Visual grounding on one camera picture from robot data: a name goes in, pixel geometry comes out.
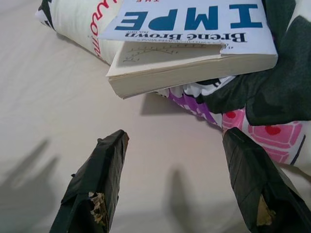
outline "pillow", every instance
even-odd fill
[[[73,40],[108,64],[120,41],[97,36],[117,15],[123,0],[43,0],[35,16],[44,25]]]

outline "cream bedsheet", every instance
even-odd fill
[[[112,233],[247,232],[221,133],[155,94],[119,99],[39,5],[0,0],[0,232],[47,233],[70,175],[117,129],[131,139]],[[290,177],[310,207],[310,182]]]

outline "purple pattern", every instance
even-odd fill
[[[199,117],[203,117],[206,120],[208,120],[212,124],[217,124],[212,115],[209,113],[209,109],[204,103],[198,104],[195,101],[195,98],[187,96],[185,94],[182,95],[182,97],[176,97],[171,90],[169,90],[169,99],[176,102],[181,107],[190,110],[193,114]]]

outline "pink pattern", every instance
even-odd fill
[[[282,149],[295,145],[301,129],[302,124],[298,121],[275,126],[248,126],[248,132],[256,141]]]
[[[288,151],[275,150],[267,147],[262,147],[268,153],[271,159],[278,163],[284,163],[289,157]]]
[[[237,127],[242,130],[245,111],[242,109],[223,114],[223,130]]]
[[[303,140],[303,123],[294,121],[283,125],[251,126],[245,117],[245,109],[223,114],[223,130],[233,127],[248,134],[261,145],[271,159],[279,163],[290,163],[296,156]]]

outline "patterned pillow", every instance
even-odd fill
[[[117,15],[123,0],[43,0],[35,16],[108,64],[121,45],[97,36]]]

